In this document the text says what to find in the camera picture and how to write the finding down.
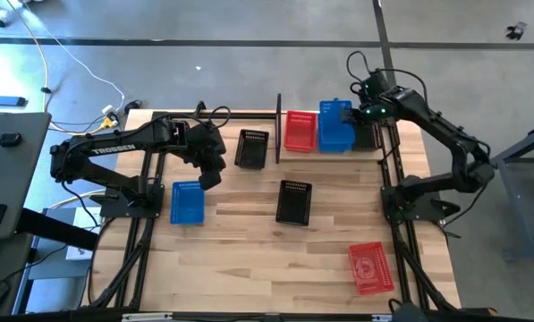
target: paper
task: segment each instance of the paper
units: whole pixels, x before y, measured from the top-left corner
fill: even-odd
[[[86,207],[86,208],[96,218],[96,221],[99,224],[101,222],[101,218],[99,216],[99,210],[101,209],[101,207]],[[81,207],[76,208],[76,214],[73,218],[73,225],[76,227],[85,228],[93,233],[99,233],[99,227],[95,227],[92,229],[92,227],[95,226],[96,224],[89,217],[86,210],[84,210],[84,208],[81,208]],[[73,247],[73,246],[68,247],[68,251],[66,251],[66,260],[84,260],[84,259],[91,259],[91,251],[83,250],[83,249]]]

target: wooden tabletop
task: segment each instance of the wooden tabletop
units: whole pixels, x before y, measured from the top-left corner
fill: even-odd
[[[151,110],[131,110],[126,130],[148,122]],[[234,165],[241,129],[269,131],[267,164],[261,171]],[[403,169],[429,175],[420,129],[399,122]],[[141,301],[142,310],[386,313],[400,299],[392,235],[381,210],[382,152],[304,154],[282,147],[275,164],[273,120],[231,120],[221,129],[227,152],[223,181],[205,192],[205,224],[171,225],[173,182],[193,181],[199,169],[169,155],[162,216],[156,221]],[[116,171],[137,175],[143,152],[118,155]],[[155,161],[151,173],[155,172]],[[312,183],[309,226],[275,222],[281,180]],[[106,230],[93,267],[93,297],[113,279],[123,260],[130,219]],[[444,296],[460,305],[445,237],[431,223],[416,223],[422,266]],[[382,242],[394,291],[359,296],[348,246]],[[415,278],[408,274],[418,302]],[[130,299],[134,278],[128,283]]]

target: black plastic basket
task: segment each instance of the black plastic basket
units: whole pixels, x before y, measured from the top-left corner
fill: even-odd
[[[267,160],[268,132],[241,130],[234,164],[241,168],[260,170]]]
[[[277,223],[309,225],[312,184],[281,181],[276,209]]]

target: blue basket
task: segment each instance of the blue basket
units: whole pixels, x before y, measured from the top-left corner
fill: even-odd
[[[352,149],[354,129],[342,122],[344,109],[352,109],[351,101],[322,101],[318,118],[318,149],[320,152],[342,153]]]
[[[205,220],[205,193],[199,182],[174,182],[171,224],[200,225]]]

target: gray floor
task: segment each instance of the gray floor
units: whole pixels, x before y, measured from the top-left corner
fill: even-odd
[[[395,42],[503,43],[504,28],[526,21],[519,43],[534,43],[534,1],[382,0],[387,36]],[[102,2],[45,1],[24,12],[37,34],[57,37],[128,39],[334,40],[379,41],[371,0],[157,0]],[[18,21],[0,37],[27,37]],[[91,79],[62,48],[45,46],[50,87],[59,90],[49,111],[57,121],[84,122],[119,97]],[[150,108],[209,106],[270,109],[283,94],[284,109],[317,109],[318,101],[355,99],[344,69],[351,48],[323,47],[78,47],[69,49],[98,76],[115,81],[128,99]],[[379,48],[363,49],[370,65],[383,66]],[[392,50],[395,67],[420,75],[428,84],[432,108],[485,140],[496,155],[534,128],[534,50]],[[420,90],[412,79],[398,82]],[[38,89],[43,68],[32,45],[0,45],[0,94],[29,99],[27,111],[41,109]],[[40,209],[69,195],[48,174],[47,150],[68,136],[49,132],[27,207]],[[425,135],[433,174],[450,169],[450,155]],[[99,162],[113,166],[115,158]],[[96,189],[75,183],[79,192]],[[470,195],[446,193],[463,207]],[[453,268],[467,307],[494,307],[503,315],[534,318],[534,260],[507,263],[501,251],[513,245],[515,227],[503,185],[497,177],[478,205],[451,230]],[[50,280],[35,286],[78,292],[79,286]],[[64,309],[65,303],[31,300],[29,310]]]

